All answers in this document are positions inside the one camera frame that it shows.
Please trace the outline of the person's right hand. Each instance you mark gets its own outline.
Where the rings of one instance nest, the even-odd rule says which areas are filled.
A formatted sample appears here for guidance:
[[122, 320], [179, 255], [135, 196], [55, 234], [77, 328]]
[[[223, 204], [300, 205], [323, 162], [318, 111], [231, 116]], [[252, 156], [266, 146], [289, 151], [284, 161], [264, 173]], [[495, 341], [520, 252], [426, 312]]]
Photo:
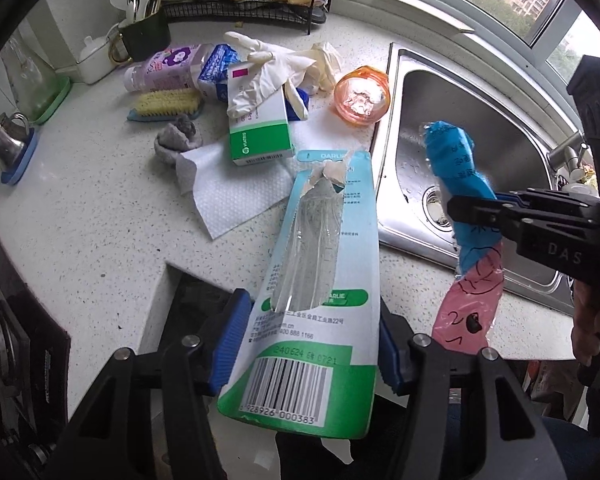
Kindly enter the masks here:
[[593, 289], [579, 281], [572, 286], [574, 305], [571, 331], [572, 351], [577, 361], [590, 366], [594, 356], [600, 353], [600, 307], [594, 301]]

